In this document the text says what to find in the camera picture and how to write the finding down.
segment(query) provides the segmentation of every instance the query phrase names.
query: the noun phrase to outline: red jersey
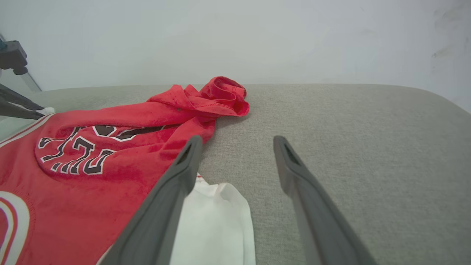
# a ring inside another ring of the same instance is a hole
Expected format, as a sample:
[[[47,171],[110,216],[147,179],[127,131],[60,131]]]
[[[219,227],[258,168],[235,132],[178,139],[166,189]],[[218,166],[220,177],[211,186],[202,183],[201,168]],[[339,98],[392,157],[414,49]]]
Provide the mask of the red jersey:
[[[244,116],[245,89],[215,77],[147,102],[45,116],[0,142],[0,265],[94,265],[186,142]]]

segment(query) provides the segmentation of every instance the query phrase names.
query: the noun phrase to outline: curved white stripe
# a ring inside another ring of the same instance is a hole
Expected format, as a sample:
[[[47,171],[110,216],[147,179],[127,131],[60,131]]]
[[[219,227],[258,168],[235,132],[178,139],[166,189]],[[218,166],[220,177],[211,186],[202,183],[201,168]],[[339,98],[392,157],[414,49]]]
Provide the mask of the curved white stripe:
[[[21,134],[11,138],[11,139],[8,139],[8,140],[5,140],[3,142],[0,142],[0,147],[8,144],[8,143],[11,143],[13,142],[14,140],[17,140],[17,139],[20,139],[21,137],[29,134],[30,132],[36,130],[37,128],[41,127],[43,124],[46,123],[46,121],[49,120],[49,118],[51,118],[54,114],[51,114],[51,115],[47,115],[47,116],[44,116],[42,117],[41,119],[37,120],[36,123],[33,123],[34,126],[31,126],[29,127],[28,129],[24,130]]]
[[[18,217],[16,234],[14,235],[14,238],[11,239],[12,244],[10,252],[8,253],[7,260],[5,263],[5,265],[15,265],[18,258],[20,257],[21,250],[23,249],[24,242],[26,241],[26,236],[28,235],[30,221],[29,210],[26,203],[20,197],[13,193],[0,191],[0,198],[4,198],[13,206]],[[8,222],[8,229],[10,229],[10,226],[13,228],[13,218],[11,220],[11,222]]]
[[[5,251],[7,250],[7,245],[8,242],[10,242],[11,238],[11,233],[13,231],[13,214],[10,211],[10,208],[3,202],[0,202],[0,210],[2,210],[6,217],[7,217],[7,232],[5,233],[5,239],[3,240],[3,243],[1,244],[0,248],[0,262],[3,260],[3,257],[5,256]]]

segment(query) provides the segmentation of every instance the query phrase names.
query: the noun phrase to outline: clothing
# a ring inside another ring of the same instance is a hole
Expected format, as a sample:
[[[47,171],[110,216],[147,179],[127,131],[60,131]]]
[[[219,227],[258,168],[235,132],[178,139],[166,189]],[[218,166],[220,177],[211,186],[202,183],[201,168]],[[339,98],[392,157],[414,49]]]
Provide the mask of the clothing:
[[[245,96],[215,77],[200,92],[174,85],[144,103],[44,116],[0,142],[0,260],[96,264],[188,139],[246,115]]]
[[[170,265],[255,265],[249,204],[229,183],[198,175],[183,201]]]

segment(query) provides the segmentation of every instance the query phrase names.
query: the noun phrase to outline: red hoodie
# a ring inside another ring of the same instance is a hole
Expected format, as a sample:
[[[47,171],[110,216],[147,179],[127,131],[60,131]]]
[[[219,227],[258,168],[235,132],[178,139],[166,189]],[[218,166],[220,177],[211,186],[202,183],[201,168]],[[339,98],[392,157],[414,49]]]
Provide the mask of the red hoodie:
[[[0,265],[94,265],[188,139],[244,116],[243,86],[215,77],[147,102],[45,116],[0,142]]]

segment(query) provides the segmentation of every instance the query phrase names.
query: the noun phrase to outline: red garment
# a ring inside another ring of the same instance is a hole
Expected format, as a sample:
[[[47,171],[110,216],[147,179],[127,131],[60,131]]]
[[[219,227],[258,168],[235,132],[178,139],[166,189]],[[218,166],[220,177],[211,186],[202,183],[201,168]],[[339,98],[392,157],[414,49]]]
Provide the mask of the red garment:
[[[0,142],[0,265],[96,264],[188,139],[249,112],[245,95],[215,77],[200,92],[49,115]]]

